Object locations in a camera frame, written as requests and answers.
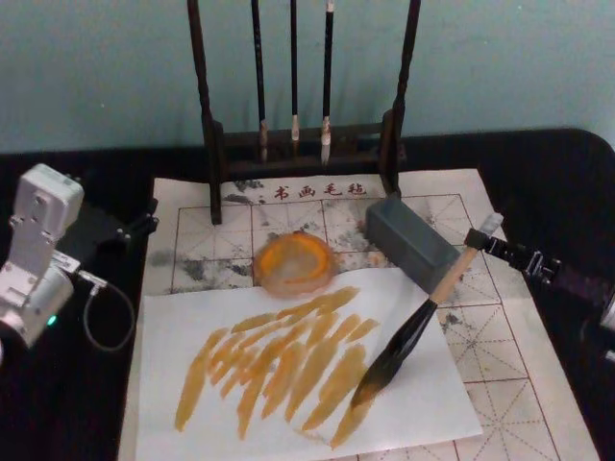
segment calligraphy brush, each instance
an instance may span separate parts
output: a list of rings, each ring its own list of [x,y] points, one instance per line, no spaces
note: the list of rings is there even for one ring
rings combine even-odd
[[[258,0],[252,0],[252,28],[254,30],[254,54],[257,62],[257,90],[258,90],[258,144],[260,158],[267,161],[267,122],[265,121],[265,82],[262,75],[262,43],[260,39],[260,15],[258,13]]]
[[[333,51],[333,0],[327,0],[325,19],[325,79],[323,82],[323,131],[320,158],[324,165],[329,162],[331,153],[331,122],[329,120],[331,105],[331,58]]]
[[[292,86],[292,139],[293,152],[299,148],[299,114],[297,109],[297,0],[290,0],[290,73]]]
[[[480,231],[486,235],[491,235],[500,226],[502,220],[501,214],[493,213],[482,223]],[[381,354],[363,375],[351,400],[352,407],[373,399],[391,382],[402,367],[404,360],[421,339],[421,335],[430,322],[435,309],[449,298],[455,284],[470,266],[478,252],[479,250],[476,248],[466,247],[453,267],[437,284],[430,297],[397,330]]]

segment wall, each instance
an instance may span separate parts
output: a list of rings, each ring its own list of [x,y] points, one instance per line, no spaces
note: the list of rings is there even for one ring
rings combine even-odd
[[[288,1],[261,0],[267,119],[289,128]],[[324,0],[299,0],[302,126],[320,126]],[[379,121],[407,0],[337,0],[332,122]],[[248,0],[201,0],[213,112],[256,130]],[[615,145],[615,2],[423,2],[404,132],[576,126]],[[202,142],[185,0],[0,0],[0,153]]]

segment black table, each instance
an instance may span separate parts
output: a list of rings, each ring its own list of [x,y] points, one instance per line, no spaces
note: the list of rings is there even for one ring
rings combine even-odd
[[[509,240],[539,248],[588,275],[615,280],[615,154],[599,137],[542,130],[404,142],[405,170],[478,168],[494,208],[505,216]],[[38,162],[83,178],[88,202],[125,222],[147,206],[154,177],[208,177],[200,148],[0,156],[0,223],[12,212],[19,176]],[[2,225],[0,260],[9,242],[9,227]],[[138,305],[144,256],[141,242],[119,266],[99,258],[90,269]],[[601,457],[615,459],[615,367],[579,342],[590,306],[538,287],[530,291]],[[0,458],[115,459],[132,353],[128,348],[104,355],[88,344],[81,325],[85,297],[85,288],[78,287],[18,373],[0,376]],[[98,322],[112,329],[113,315],[110,311]]]

